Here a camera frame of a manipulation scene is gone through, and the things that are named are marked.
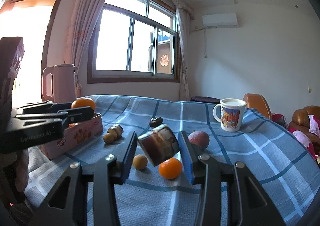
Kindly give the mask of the left hand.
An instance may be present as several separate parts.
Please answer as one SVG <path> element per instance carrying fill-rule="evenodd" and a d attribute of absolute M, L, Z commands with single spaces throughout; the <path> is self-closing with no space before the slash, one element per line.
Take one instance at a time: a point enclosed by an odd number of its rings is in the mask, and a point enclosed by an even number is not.
<path fill-rule="evenodd" d="M 23 192 L 29 180 L 28 164 L 28 150 L 1 153 L 1 201 L 6 207 L 24 202 Z"/>

